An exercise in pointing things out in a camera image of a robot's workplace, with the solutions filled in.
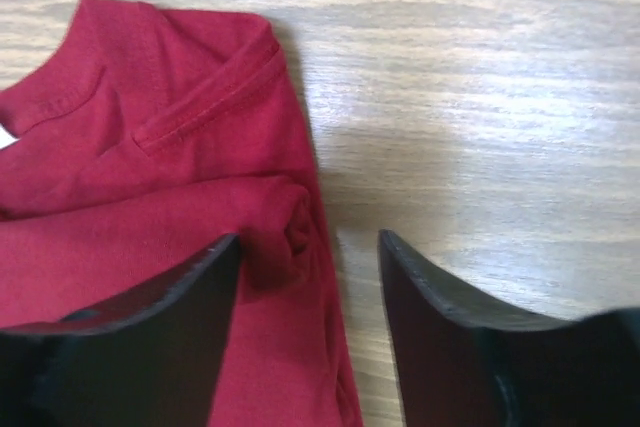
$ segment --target black plastic piece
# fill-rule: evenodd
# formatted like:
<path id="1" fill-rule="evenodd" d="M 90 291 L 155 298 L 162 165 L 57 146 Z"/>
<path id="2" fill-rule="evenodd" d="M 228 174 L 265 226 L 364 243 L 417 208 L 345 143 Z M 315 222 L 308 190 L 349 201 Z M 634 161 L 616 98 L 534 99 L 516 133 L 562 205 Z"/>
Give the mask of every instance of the black plastic piece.
<path id="1" fill-rule="evenodd" d="M 236 297 L 236 236 L 57 323 L 0 332 L 2 427 L 205 427 Z"/>
<path id="2" fill-rule="evenodd" d="M 579 321 L 502 302 L 382 231 L 408 427 L 640 425 L 640 309 Z"/>

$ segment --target folded shirt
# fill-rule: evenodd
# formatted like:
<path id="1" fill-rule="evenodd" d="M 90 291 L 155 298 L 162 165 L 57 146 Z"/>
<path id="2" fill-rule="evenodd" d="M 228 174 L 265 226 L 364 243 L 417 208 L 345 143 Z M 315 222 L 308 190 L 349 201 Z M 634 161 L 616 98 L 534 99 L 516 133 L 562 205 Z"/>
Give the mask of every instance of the folded shirt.
<path id="1" fill-rule="evenodd" d="M 306 123 L 257 15 L 81 0 L 0 93 L 0 326 L 53 321 L 241 236 L 210 426 L 360 426 Z"/>

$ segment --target wood grain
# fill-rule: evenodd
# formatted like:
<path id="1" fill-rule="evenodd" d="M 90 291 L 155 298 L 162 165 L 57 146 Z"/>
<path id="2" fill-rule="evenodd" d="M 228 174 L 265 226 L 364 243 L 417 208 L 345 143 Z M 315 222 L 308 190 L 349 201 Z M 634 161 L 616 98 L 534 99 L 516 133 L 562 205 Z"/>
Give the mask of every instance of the wood grain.
<path id="1" fill-rule="evenodd" d="M 401 425 L 378 228 L 547 314 L 640 303 L 640 0 L 146 1 L 276 25 L 368 426 Z M 3 87 L 47 57 L 75 3 L 0 0 Z"/>

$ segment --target clothing label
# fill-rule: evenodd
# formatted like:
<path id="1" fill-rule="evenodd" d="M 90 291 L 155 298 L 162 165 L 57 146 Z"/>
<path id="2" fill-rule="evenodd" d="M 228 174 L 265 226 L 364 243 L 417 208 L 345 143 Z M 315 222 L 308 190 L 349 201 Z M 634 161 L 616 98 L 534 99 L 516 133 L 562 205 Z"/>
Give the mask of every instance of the clothing label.
<path id="1" fill-rule="evenodd" d="M 2 125 L 0 125 L 0 149 L 4 149 L 5 147 L 9 147 L 14 142 L 17 142 L 13 135 L 7 132 Z"/>

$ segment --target seam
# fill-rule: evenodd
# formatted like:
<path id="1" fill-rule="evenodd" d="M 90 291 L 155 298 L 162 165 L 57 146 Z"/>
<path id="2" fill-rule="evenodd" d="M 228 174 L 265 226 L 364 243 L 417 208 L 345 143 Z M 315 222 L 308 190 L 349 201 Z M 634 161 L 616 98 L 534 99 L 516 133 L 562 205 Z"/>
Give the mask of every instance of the seam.
<path id="1" fill-rule="evenodd" d="M 258 69 L 258 67 L 263 64 L 265 67 L 268 67 L 268 63 L 274 59 L 275 55 L 277 55 L 278 51 L 280 50 L 280 47 L 278 46 L 277 43 L 273 43 L 271 44 L 267 49 L 265 49 L 261 54 L 260 54 L 260 58 L 257 59 L 250 68 L 246 69 L 248 71 L 254 71 L 253 75 L 259 75 L 260 70 Z M 230 99 L 234 94 L 236 94 L 237 90 L 245 83 L 246 81 L 244 80 L 236 80 L 235 82 L 230 83 L 229 85 L 225 86 L 223 89 L 221 89 L 220 92 L 217 93 L 218 96 L 227 96 L 227 97 L 223 97 L 222 100 L 218 101 L 217 103 L 214 103 L 212 106 L 205 108 L 204 110 L 200 110 L 197 112 L 185 112 L 182 113 L 180 115 L 176 115 L 173 119 L 172 119 L 172 126 L 171 127 L 167 127 L 164 129 L 158 129 L 160 132 L 155 134 L 155 135 L 149 135 L 147 134 L 145 137 L 143 138 L 138 138 L 138 141 L 140 142 L 141 145 L 145 145 L 145 144 L 153 144 L 157 141 L 160 141 L 161 139 L 171 135 L 172 133 L 174 133 L 177 130 L 180 130 L 185 124 L 190 123 L 191 121 L 193 121 L 194 119 L 206 115 L 207 112 L 209 112 L 211 109 L 213 109 L 216 105 L 220 105 L 221 103 L 224 103 L 227 101 L 227 99 Z"/>
<path id="2" fill-rule="evenodd" d="M 250 92 L 247 92 L 244 95 L 239 94 L 239 98 L 231 96 L 214 103 L 205 110 L 200 111 L 198 114 L 191 116 L 184 123 L 163 136 L 146 142 L 141 141 L 139 143 L 140 147 L 148 154 L 157 154 L 175 145 L 179 141 L 184 140 L 186 136 L 192 135 L 193 133 L 207 127 L 211 122 L 219 120 L 231 113 L 238 113 L 247 109 L 250 106 L 249 102 L 262 95 L 267 90 L 267 87 L 270 87 L 270 82 L 285 70 L 286 65 L 283 63 L 281 66 L 278 66 L 271 75 L 261 80 L 260 85 L 255 89 L 252 89 Z M 211 115 L 211 112 L 215 108 L 220 108 L 220 112 Z"/>
<path id="3" fill-rule="evenodd" d="M 151 83 L 152 83 L 151 89 L 154 92 L 158 93 L 162 91 L 162 89 L 159 87 L 160 85 L 162 85 L 162 82 L 157 72 L 157 66 L 160 65 L 160 59 L 158 58 L 158 56 L 153 54 L 155 51 L 153 48 L 151 48 L 152 46 L 149 43 L 149 39 L 145 35 L 145 32 L 147 29 L 145 29 L 145 26 L 143 24 L 143 21 L 146 22 L 149 20 L 148 19 L 149 12 L 146 9 L 146 4 L 144 4 L 143 2 L 138 2 L 137 4 L 138 4 L 137 5 L 138 13 L 141 15 L 137 16 L 136 25 L 138 27 L 138 36 L 141 40 L 140 43 L 142 44 L 142 48 L 144 50 L 142 55 L 147 61 L 147 68 L 145 70 L 149 73 L 149 78 L 151 79 Z M 158 113 L 160 109 L 161 109 L 161 106 L 159 105 L 159 103 L 156 103 L 156 105 L 154 106 L 154 111 Z"/>
<path id="4" fill-rule="evenodd" d="M 102 79 L 104 74 L 104 68 L 97 69 L 96 74 L 89 83 L 89 87 L 86 89 L 73 87 L 69 89 L 65 95 L 32 103 L 31 105 L 33 106 L 35 114 L 29 116 L 30 121 L 27 123 L 28 128 L 21 134 L 21 137 L 42 123 L 59 119 L 82 108 L 94 96 L 100 85 L 100 79 Z"/>

